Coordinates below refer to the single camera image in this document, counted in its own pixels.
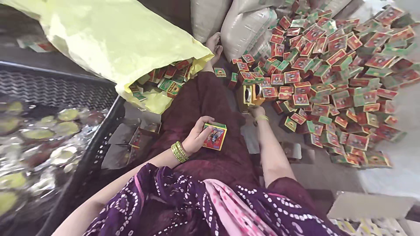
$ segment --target woman's left hand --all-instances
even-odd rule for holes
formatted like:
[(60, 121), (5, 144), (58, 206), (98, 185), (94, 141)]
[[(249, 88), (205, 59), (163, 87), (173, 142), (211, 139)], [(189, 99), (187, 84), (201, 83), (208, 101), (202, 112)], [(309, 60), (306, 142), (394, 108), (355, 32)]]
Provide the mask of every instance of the woman's left hand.
[(204, 123), (208, 123), (209, 121), (214, 121), (214, 118), (210, 116), (200, 117), (188, 137), (182, 142), (182, 147), (185, 149), (187, 156), (191, 156), (193, 153), (200, 150), (206, 138), (213, 131), (213, 126), (209, 126), (203, 130)]

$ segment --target white sack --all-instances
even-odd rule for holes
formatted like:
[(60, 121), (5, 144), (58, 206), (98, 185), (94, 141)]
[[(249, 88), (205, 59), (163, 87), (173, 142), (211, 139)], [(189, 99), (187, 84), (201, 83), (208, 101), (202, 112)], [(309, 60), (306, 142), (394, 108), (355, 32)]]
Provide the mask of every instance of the white sack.
[(191, 0), (192, 35), (201, 43), (218, 32), (232, 0)]
[(284, 5), (286, 0), (237, 0), (239, 2), (239, 13), (261, 10), (270, 6), (276, 8)]
[(272, 35), (273, 33), (271, 30), (265, 30), (265, 32), (258, 38), (255, 45), (249, 51), (249, 54), (251, 54), (256, 61), (262, 61), (265, 63), (265, 61), (271, 57), (270, 38)]
[(273, 9), (239, 13), (240, 2), (234, 0), (222, 25), (220, 39), (228, 60), (249, 53), (258, 38), (277, 23), (277, 15)]

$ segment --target box flap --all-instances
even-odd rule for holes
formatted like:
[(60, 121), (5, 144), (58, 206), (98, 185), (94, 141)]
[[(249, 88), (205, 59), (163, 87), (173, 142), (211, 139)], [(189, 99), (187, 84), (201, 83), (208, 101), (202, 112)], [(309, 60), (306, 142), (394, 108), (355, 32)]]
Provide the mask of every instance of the box flap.
[(330, 219), (342, 218), (404, 218), (415, 198), (341, 192), (330, 212)]

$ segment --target pile of boxes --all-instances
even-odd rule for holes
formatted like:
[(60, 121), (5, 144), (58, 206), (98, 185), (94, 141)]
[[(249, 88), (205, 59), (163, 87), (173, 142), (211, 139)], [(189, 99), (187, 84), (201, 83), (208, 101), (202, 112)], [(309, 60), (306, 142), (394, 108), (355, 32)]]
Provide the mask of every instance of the pile of boxes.
[(284, 114), (279, 126), (327, 149), (331, 160), (358, 168), (390, 168), (375, 151), (406, 132), (393, 126), (398, 89), (420, 82), (420, 64), (405, 56), (415, 47), (409, 13), (386, 6), (367, 22), (333, 20), (331, 11), (293, 3), (292, 15), (273, 29), (271, 57), (232, 60), (229, 88), (239, 108), (271, 101)]
[(143, 85), (149, 82), (165, 91), (168, 97), (175, 98), (183, 84), (188, 81), (192, 61), (191, 58), (174, 62), (145, 74), (129, 86), (131, 92), (133, 92), (133, 96), (140, 102), (146, 100), (147, 98), (143, 96)]

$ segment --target woman's arm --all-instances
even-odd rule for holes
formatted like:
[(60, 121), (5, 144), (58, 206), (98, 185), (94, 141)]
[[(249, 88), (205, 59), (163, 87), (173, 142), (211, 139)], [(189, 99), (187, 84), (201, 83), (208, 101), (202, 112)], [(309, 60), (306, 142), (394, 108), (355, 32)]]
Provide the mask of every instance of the woman's arm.
[[(254, 117), (258, 117), (265, 115), (265, 110), (262, 107), (255, 107), (251, 109), (251, 113)], [(289, 177), (296, 180), (286, 154), (284, 154), (280, 143), (277, 141), (270, 123), (267, 120), (258, 119), (257, 124), (265, 187), (268, 187), (270, 183), (281, 177)]]
[[(197, 152), (207, 136), (213, 130), (212, 126), (203, 130), (204, 123), (214, 121), (210, 116), (201, 117), (191, 130), (188, 137), (182, 142), (187, 156)], [(99, 212), (104, 208), (108, 201), (113, 198), (144, 165), (147, 163), (153, 164), (157, 167), (168, 166), (174, 168), (180, 164), (175, 158), (171, 149), (168, 149), (154, 158), (150, 159), (136, 168), (130, 170), (120, 178), (108, 184), (105, 188), (101, 189), (82, 205), (80, 205), (73, 213), (67, 217), (64, 222), (55, 230), (52, 236), (81, 236)]]

